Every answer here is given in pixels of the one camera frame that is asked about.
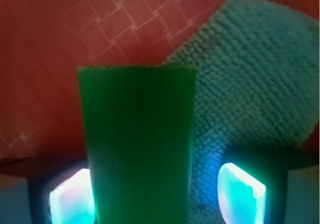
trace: green plastic cup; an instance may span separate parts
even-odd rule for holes
[[[188,222],[195,68],[78,69],[97,219]]]

